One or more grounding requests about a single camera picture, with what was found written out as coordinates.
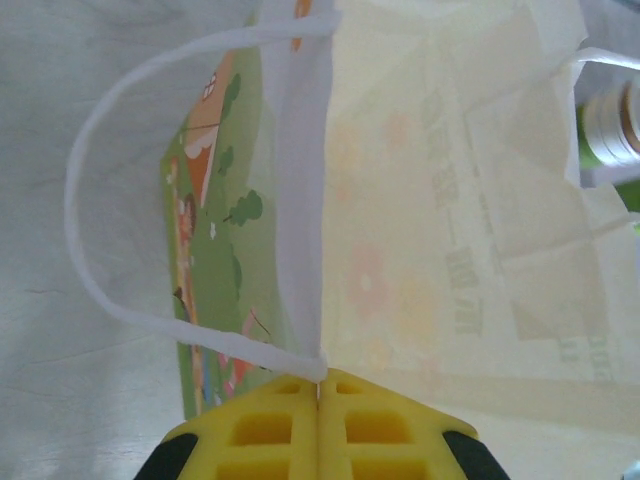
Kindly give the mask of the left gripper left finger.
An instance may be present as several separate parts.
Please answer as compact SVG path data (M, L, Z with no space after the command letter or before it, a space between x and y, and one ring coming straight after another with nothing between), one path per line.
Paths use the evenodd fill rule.
M280 376L170 430L134 480L318 480L317 385Z

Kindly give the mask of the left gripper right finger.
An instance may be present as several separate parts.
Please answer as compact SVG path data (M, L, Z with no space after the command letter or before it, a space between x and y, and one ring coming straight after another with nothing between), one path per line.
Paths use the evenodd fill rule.
M470 424L349 373L320 384L318 480L510 480Z

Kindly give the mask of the white printed paper bag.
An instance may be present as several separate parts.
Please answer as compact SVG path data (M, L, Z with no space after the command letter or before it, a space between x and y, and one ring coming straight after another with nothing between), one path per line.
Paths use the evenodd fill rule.
M634 219L582 185L574 107L586 63L638 62L585 35L579 0L262 0L100 99L67 164L74 268L112 317L276 371L640 437ZM98 277L127 238L81 179L128 90L209 53L164 180L200 208L170 235L182 323Z

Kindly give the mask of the stack of green paper cups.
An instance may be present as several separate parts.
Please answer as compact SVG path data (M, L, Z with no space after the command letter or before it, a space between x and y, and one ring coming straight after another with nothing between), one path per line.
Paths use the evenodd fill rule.
M595 96L576 115L582 168L640 164L640 78Z

